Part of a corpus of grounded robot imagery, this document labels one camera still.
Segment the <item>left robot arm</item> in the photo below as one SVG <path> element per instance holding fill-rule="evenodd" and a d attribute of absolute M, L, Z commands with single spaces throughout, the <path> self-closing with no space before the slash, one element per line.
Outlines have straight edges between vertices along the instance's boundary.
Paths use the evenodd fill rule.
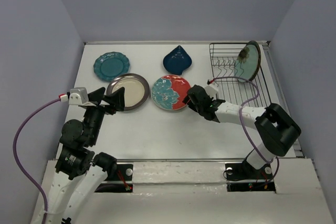
<path fill-rule="evenodd" d="M 107 153 L 95 154 L 88 148 L 96 144 L 105 115 L 114 115 L 125 107 L 124 88 L 110 95 L 105 88 L 87 92 L 73 88 L 59 96 L 85 109 L 82 120 L 67 121 L 61 129 L 59 154 L 47 206 L 42 208 L 34 223 L 75 223 L 80 208 L 98 186 L 116 174 L 117 160 Z"/>

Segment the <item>light green round plate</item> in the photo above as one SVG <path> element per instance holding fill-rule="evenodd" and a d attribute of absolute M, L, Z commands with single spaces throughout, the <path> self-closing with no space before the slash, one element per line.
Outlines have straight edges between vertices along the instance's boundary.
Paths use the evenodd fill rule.
<path fill-rule="evenodd" d="M 250 64 L 248 62 L 249 58 L 249 49 L 247 44 L 239 52 L 236 62 L 235 62 L 235 74 L 234 76 L 238 77 L 239 82 L 246 82 L 251 77 L 252 71 L 250 69 Z"/>

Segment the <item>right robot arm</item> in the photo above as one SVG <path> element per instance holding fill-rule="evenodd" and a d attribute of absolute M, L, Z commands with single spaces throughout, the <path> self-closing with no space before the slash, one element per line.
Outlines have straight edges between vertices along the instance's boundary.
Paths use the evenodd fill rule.
<path fill-rule="evenodd" d="M 229 181 L 255 179 L 273 159 L 288 153 L 301 135 L 301 128 L 276 103 L 267 107 L 237 105 L 215 98 L 217 92 L 214 83 L 206 87 L 194 85 L 187 91 L 183 103 L 208 121 L 241 125 L 245 134 L 248 129 L 258 132 L 261 144 L 256 145 L 249 136 L 252 151 L 241 163 L 223 173 Z"/>

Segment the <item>dark teal round plate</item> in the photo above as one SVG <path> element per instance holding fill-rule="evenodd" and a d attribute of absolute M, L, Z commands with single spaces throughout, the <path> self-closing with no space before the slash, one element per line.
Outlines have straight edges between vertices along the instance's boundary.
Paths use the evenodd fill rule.
<path fill-rule="evenodd" d="M 259 44 L 251 40 L 247 47 L 249 49 L 249 58 L 248 62 L 250 64 L 250 69 L 252 71 L 251 77 L 249 78 L 250 81 L 253 81 L 258 74 L 261 65 L 261 50 Z"/>

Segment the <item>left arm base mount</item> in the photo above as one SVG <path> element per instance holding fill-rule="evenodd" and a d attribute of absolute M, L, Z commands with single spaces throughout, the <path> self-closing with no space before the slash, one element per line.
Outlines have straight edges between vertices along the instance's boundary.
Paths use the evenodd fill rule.
<path fill-rule="evenodd" d="M 133 164 L 118 164 L 116 171 L 99 185 L 98 193 L 132 193 Z"/>

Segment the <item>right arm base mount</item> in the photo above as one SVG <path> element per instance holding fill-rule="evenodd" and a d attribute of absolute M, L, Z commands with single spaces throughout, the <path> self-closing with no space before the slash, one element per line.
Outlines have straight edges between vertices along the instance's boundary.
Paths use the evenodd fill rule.
<path fill-rule="evenodd" d="M 276 191 L 273 182 L 273 172 L 269 164 L 261 169 L 245 167 L 243 163 L 226 163 L 223 177 L 227 181 L 227 191 L 233 192 L 254 192 L 254 191 Z"/>

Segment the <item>red teal floral plate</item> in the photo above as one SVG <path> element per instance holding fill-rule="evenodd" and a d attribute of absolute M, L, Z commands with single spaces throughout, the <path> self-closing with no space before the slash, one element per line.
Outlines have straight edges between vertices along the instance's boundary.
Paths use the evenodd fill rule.
<path fill-rule="evenodd" d="M 183 100 L 190 88 L 191 85 L 183 77 L 168 74 L 155 81 L 151 88 L 151 98 L 159 108 L 177 111 L 186 106 Z"/>

